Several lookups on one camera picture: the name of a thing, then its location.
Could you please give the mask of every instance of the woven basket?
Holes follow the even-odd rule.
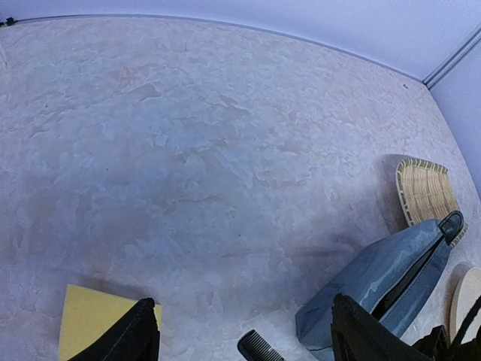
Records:
[[[405,159],[396,174],[399,200],[407,224],[425,220],[442,220],[452,211],[459,211],[458,201],[449,182],[448,169],[423,159]],[[467,224],[452,242],[456,246],[467,231]]]

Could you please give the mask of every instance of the yellow sticky note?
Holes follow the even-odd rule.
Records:
[[[136,300],[69,284],[62,316],[59,360],[66,361],[93,344],[117,322]],[[162,306],[154,314],[160,331]]]

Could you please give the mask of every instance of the blue fabric bag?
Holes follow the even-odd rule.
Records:
[[[352,297],[401,337],[421,311],[447,264],[452,241],[464,225],[461,212],[427,220],[366,247],[295,315],[299,341],[322,361],[334,359],[331,307]]]

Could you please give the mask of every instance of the black comb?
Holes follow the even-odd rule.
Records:
[[[247,361],[284,361],[254,329],[242,336],[237,348]]]

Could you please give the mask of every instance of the round wooden plate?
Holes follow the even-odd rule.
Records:
[[[479,296],[481,296],[481,268],[472,268],[458,283],[454,296],[452,297],[451,315],[449,317],[449,337],[451,341],[456,336],[468,311]],[[480,327],[481,314],[478,314],[469,329],[467,329],[463,343],[475,338]]]

